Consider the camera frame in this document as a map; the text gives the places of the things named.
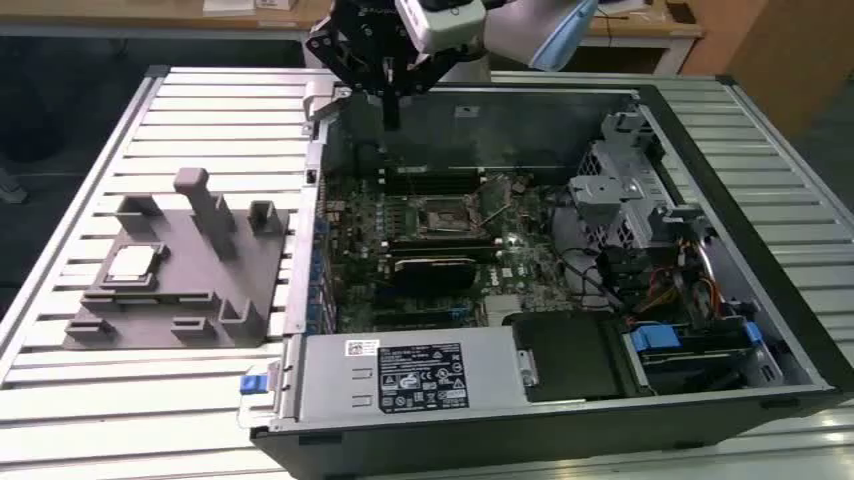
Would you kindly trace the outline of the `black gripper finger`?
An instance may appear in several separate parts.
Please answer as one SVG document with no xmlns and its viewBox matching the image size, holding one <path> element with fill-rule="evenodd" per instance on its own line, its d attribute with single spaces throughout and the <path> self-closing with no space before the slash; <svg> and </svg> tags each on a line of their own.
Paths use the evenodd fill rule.
<svg viewBox="0 0 854 480">
<path fill-rule="evenodd" d="M 391 60 L 391 130 L 400 128 L 400 102 L 404 97 L 425 93 L 467 58 L 467 48 L 457 47 L 416 57 L 393 57 Z"/>
<path fill-rule="evenodd" d="M 369 94 L 379 100 L 383 127 L 391 131 L 392 86 L 377 39 L 373 27 L 321 22 L 309 32 L 305 46 L 353 91 Z"/>
</svg>

